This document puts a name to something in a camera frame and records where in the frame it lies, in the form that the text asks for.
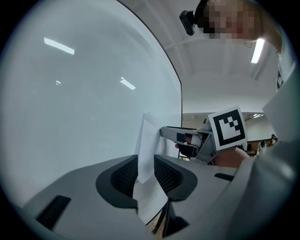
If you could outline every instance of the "ceiling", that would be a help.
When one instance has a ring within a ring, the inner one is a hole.
[[[184,113],[211,113],[239,105],[260,113],[275,93],[278,55],[265,43],[257,64],[255,43],[208,39],[197,29],[186,34],[179,15],[199,0],[122,0],[152,30],[182,83]]]

